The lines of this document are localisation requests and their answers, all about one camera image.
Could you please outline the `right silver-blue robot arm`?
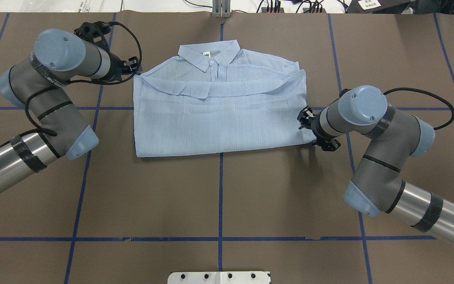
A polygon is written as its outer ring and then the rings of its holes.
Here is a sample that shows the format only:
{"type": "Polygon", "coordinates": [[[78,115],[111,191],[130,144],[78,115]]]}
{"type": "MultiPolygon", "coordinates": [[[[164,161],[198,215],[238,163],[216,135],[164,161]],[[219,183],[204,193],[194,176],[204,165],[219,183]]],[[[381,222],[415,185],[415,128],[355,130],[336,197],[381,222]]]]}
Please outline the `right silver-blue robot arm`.
{"type": "Polygon", "coordinates": [[[370,217],[384,212],[454,245],[454,203],[399,178],[407,159],[423,156],[434,143],[430,124],[389,104],[374,86],[344,89],[317,114],[306,106],[297,120],[323,151],[337,150],[337,137],[347,133],[369,138],[343,196],[350,207],[370,217]]]}

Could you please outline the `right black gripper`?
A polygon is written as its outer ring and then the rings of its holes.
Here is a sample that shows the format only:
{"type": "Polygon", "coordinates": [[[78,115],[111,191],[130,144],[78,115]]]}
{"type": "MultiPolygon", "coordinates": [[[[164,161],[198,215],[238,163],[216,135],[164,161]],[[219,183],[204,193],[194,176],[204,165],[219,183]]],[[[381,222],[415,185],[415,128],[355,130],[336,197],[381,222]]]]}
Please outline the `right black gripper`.
{"type": "Polygon", "coordinates": [[[316,136],[316,140],[311,142],[312,146],[318,146],[322,151],[336,151],[341,147],[341,143],[336,139],[337,136],[327,133],[321,123],[320,114],[314,114],[310,106],[305,106],[297,116],[300,123],[299,129],[309,129],[316,136]]]}

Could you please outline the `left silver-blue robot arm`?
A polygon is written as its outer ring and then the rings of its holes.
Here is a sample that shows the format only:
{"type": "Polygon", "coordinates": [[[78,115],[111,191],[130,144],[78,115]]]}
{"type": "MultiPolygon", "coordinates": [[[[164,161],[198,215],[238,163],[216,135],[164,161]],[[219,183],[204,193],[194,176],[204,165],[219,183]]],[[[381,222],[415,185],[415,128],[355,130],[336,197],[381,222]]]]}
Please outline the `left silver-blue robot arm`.
{"type": "Polygon", "coordinates": [[[114,86],[141,70],[142,50],[121,60],[110,51],[106,35],[117,21],[85,22],[73,33],[47,29],[29,57],[0,76],[0,94],[23,108],[33,129],[0,146],[0,193],[67,157],[75,160],[99,144],[93,127],[64,88],[74,83],[114,86]]]}

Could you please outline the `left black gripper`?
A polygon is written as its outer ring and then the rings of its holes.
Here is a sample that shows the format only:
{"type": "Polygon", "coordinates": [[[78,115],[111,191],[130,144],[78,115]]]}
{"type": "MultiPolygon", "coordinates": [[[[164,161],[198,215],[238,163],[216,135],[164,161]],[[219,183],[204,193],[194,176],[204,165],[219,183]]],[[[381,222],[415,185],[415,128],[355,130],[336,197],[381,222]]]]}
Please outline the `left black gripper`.
{"type": "Polygon", "coordinates": [[[140,60],[137,56],[121,60],[116,55],[110,55],[109,79],[122,79],[123,76],[135,75],[139,71],[140,60]]]}

